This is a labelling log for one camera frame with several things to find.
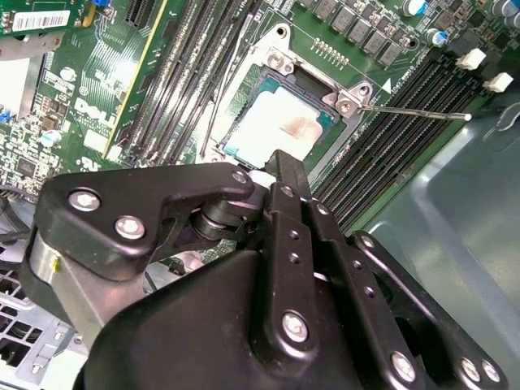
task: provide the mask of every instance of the motherboard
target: motherboard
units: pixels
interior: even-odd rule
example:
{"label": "motherboard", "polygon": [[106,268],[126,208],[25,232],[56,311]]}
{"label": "motherboard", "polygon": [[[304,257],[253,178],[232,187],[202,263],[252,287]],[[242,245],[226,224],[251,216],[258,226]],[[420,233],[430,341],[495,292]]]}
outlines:
{"label": "motherboard", "polygon": [[22,48],[60,34],[45,52],[0,54],[3,184],[37,196],[68,172],[258,169],[282,149],[344,232],[507,88],[520,58],[510,0],[0,0],[0,11],[4,35],[33,23],[3,38]]}

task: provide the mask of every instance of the gray metal panel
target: gray metal panel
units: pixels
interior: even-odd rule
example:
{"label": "gray metal panel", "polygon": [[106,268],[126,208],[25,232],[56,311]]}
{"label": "gray metal panel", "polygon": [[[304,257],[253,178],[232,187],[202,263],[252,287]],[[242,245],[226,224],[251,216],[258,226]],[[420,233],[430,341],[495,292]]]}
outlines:
{"label": "gray metal panel", "polygon": [[520,388],[520,121],[497,120],[468,123],[366,230]]}

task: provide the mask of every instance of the screw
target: screw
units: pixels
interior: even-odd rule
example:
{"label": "screw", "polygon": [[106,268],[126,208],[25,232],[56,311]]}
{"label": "screw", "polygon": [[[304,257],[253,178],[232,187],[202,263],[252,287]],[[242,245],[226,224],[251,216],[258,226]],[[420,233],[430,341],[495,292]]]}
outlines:
{"label": "screw", "polygon": [[245,178],[245,175],[240,171],[234,171],[233,172],[233,179],[238,181],[239,183],[245,184],[247,183],[247,179]]}
{"label": "screw", "polygon": [[405,355],[400,352],[392,353],[392,364],[396,368],[397,374],[406,382],[415,381],[415,370]]}
{"label": "screw", "polygon": [[318,211],[320,213],[322,213],[323,215],[327,215],[328,214],[328,210],[321,203],[318,203],[318,205],[316,207],[318,207]]}
{"label": "screw", "polygon": [[99,208],[101,201],[93,193],[76,191],[68,197],[69,204],[79,211],[94,211]]}
{"label": "screw", "polygon": [[289,339],[297,343],[307,340],[309,330],[302,317],[294,313],[285,313],[282,318],[282,327]]}
{"label": "screw", "polygon": [[294,192],[287,185],[282,187],[282,193],[284,193],[288,197],[293,197],[294,196]]}
{"label": "screw", "polygon": [[342,113],[349,112],[349,110],[350,110],[350,103],[348,103],[348,102],[343,102],[343,103],[341,103],[341,105],[340,105],[340,111],[341,111]]}
{"label": "screw", "polygon": [[366,95],[368,95],[368,91],[369,91],[368,87],[363,86],[363,87],[361,87],[361,88],[359,89],[359,94],[360,94],[361,96],[366,96]]}
{"label": "screw", "polygon": [[501,381],[501,377],[498,375],[498,372],[496,372],[495,367],[493,367],[490,362],[482,360],[482,368],[484,369],[484,372],[487,374],[490,380],[497,383]]}
{"label": "screw", "polygon": [[474,382],[480,382],[480,374],[477,371],[477,367],[470,359],[466,359],[465,357],[461,361],[462,368],[468,377]]}
{"label": "screw", "polygon": [[279,54],[273,53],[267,57],[267,64],[273,69],[280,69],[283,63],[284,61]]}
{"label": "screw", "polygon": [[374,241],[372,241],[370,237],[362,236],[361,241],[363,241],[363,244],[365,244],[366,246],[374,248]]}
{"label": "screw", "polygon": [[119,218],[115,223],[115,230],[120,236],[129,240],[139,240],[145,235],[145,225],[140,219],[131,215]]}

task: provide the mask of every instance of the barcode sticker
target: barcode sticker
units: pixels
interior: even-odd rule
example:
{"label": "barcode sticker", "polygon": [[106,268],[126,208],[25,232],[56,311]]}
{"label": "barcode sticker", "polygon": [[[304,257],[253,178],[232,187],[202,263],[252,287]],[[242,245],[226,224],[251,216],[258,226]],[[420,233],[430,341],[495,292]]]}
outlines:
{"label": "barcode sticker", "polygon": [[70,11],[17,12],[13,20],[13,31],[66,26],[70,14]]}

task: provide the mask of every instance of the metal rod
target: metal rod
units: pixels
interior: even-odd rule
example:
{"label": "metal rod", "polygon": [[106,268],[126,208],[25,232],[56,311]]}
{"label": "metal rod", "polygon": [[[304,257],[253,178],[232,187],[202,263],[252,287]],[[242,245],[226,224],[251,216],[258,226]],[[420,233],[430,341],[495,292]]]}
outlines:
{"label": "metal rod", "polygon": [[424,110],[412,110],[410,108],[396,108],[396,107],[381,107],[381,106],[362,106],[362,110],[365,111],[377,111],[377,112],[388,112],[390,114],[403,114],[422,116],[424,118],[441,119],[441,120],[463,120],[469,122],[471,120],[471,114],[465,114],[461,112],[453,113],[442,113],[442,112],[431,112]]}
{"label": "metal rod", "polygon": [[248,14],[246,16],[244,24],[242,24],[242,28],[240,29],[240,32],[238,34],[238,38],[236,39],[235,49],[233,50],[233,54],[229,60],[229,64],[227,65],[222,82],[220,83],[219,91],[217,92],[217,98],[215,99],[213,110],[211,111],[210,123],[208,124],[208,129],[204,136],[204,140],[202,141],[200,153],[201,158],[204,158],[206,156],[206,149],[208,147],[208,143],[210,142],[213,127],[215,126],[215,120],[217,118],[217,113],[219,112],[219,106],[220,102],[222,101],[222,96],[224,95],[224,90],[226,89],[226,85],[228,84],[229,74],[231,73],[233,63],[235,62],[236,56],[238,55],[238,50],[240,49],[245,33],[247,32],[249,26],[251,25],[251,22],[253,21],[253,17],[253,14]]}

